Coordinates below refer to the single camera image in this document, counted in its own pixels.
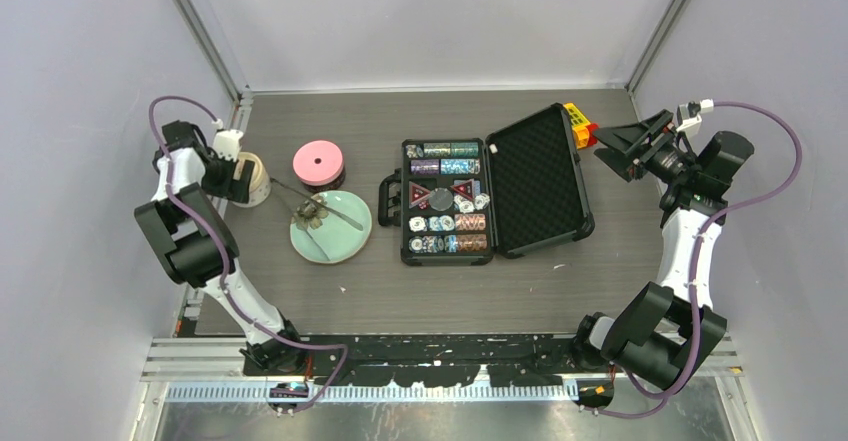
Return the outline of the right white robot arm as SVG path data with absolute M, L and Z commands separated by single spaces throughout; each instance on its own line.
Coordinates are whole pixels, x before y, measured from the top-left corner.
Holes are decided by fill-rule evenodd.
M 735 174 L 754 153 L 740 134 L 719 131 L 694 152 L 687 135 L 699 121 L 677 123 L 662 110 L 646 120 L 598 128 L 596 156 L 627 182 L 651 174 L 665 184 L 660 208 L 663 254 L 657 277 L 616 317 L 597 312 L 581 321 L 570 346 L 584 371 L 615 365 L 668 392 L 680 390 L 725 336 L 713 309 L 712 252 Z

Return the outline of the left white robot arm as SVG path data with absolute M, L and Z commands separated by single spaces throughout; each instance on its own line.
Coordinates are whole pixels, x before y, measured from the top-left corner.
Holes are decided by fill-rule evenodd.
M 269 194 L 253 194 L 257 160 L 241 152 L 242 132 L 219 130 L 208 143 L 187 121 L 165 124 L 154 155 L 159 175 L 152 199 L 134 218 L 168 277 L 217 301 L 245 335 L 241 354 L 259 373 L 298 373 L 308 355 L 290 320 L 262 298 L 239 265 L 237 241 L 213 199 L 242 207 Z

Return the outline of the white red steel lunch box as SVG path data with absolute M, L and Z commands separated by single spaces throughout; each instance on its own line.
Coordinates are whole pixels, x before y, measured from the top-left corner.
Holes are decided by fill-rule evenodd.
M 236 180 L 240 181 L 246 178 L 244 171 L 247 163 L 251 162 L 253 169 L 247 183 L 247 200 L 245 202 L 236 202 L 234 204 L 240 208 L 254 208 L 263 203 L 271 193 L 271 181 L 269 173 L 263 164 L 262 160 L 254 153 L 242 151 L 238 155 L 236 165 Z

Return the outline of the pink round lid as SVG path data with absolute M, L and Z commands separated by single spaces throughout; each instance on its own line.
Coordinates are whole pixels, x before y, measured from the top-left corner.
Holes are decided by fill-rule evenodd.
M 344 178 L 345 158 L 337 144 L 328 140 L 314 140 L 296 151 L 292 169 L 305 186 L 324 187 L 338 184 Z

